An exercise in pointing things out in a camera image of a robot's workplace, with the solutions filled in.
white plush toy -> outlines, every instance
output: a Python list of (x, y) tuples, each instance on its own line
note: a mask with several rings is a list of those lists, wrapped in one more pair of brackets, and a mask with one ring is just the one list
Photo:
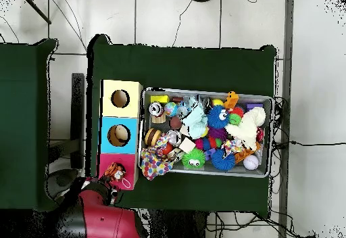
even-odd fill
[(254, 107), (244, 114), (238, 126), (228, 124), (225, 126), (228, 134), (242, 140), (247, 149), (256, 150), (257, 127), (261, 126), (266, 119), (264, 108)]

blue box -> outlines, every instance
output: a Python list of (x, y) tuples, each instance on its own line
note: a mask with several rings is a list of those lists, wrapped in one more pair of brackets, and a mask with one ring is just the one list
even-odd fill
[[(138, 124), (139, 119), (136, 118), (102, 117), (101, 153), (136, 153), (138, 145)], [(115, 125), (123, 125), (130, 132), (130, 139), (123, 146), (116, 147), (108, 141), (108, 131)]]

stacked boxes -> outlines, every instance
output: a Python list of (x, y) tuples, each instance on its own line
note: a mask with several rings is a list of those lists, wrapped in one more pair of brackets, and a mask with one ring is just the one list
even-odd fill
[(112, 162), (120, 163), (125, 167), (125, 179), (129, 181), (130, 188), (126, 188), (121, 181), (114, 181), (113, 184), (125, 190), (132, 190), (138, 179), (137, 149), (142, 90), (138, 82), (101, 81), (99, 177)]

yellow box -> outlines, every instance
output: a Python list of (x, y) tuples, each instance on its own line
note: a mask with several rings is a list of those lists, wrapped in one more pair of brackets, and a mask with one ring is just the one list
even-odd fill
[(139, 82), (102, 80), (102, 116), (139, 118), (143, 86)]

purple toy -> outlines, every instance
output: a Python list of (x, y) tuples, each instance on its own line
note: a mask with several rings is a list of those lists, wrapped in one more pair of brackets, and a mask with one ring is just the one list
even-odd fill
[(254, 107), (263, 107), (263, 104), (247, 104), (247, 111), (252, 110)]
[(208, 126), (209, 131), (208, 135), (215, 138), (215, 139), (221, 139), (221, 141), (227, 140), (227, 131), (225, 128), (212, 128)]
[(216, 149), (210, 149), (209, 151), (205, 151), (205, 160), (210, 160), (210, 158), (215, 154)]

